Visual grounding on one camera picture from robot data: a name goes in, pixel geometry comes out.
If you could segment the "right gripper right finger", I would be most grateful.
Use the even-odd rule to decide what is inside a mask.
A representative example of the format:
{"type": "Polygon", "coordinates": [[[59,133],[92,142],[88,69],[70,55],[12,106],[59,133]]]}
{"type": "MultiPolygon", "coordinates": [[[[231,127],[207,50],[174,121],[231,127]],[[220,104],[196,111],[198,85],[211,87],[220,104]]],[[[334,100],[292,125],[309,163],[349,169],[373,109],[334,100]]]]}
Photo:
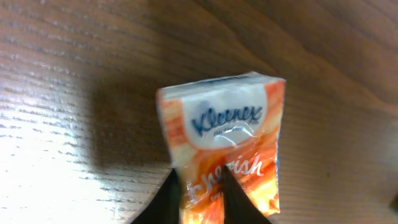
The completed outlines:
{"type": "Polygon", "coordinates": [[[254,206],[227,166],[221,173],[224,196],[224,224],[271,224],[254,206]]]}

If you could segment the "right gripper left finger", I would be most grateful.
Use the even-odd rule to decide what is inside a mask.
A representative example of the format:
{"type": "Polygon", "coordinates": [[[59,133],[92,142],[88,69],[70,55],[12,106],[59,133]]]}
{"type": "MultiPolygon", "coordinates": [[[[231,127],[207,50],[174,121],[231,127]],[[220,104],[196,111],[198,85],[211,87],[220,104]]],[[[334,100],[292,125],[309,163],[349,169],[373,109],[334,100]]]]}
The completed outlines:
{"type": "Polygon", "coordinates": [[[172,169],[148,206],[131,224],[180,224],[180,183],[172,169]]]}

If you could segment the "orange Kleenex tissue pack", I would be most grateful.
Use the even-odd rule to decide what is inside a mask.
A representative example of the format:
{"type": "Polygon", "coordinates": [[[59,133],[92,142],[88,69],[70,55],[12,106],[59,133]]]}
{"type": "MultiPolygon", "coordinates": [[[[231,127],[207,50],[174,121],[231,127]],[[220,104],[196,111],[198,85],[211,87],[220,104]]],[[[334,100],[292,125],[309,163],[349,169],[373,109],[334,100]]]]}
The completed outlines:
{"type": "Polygon", "coordinates": [[[280,212],[278,140],[285,80],[257,72],[168,86],[157,111],[182,185],[182,223],[223,223],[228,167],[265,216],[280,212]]]}

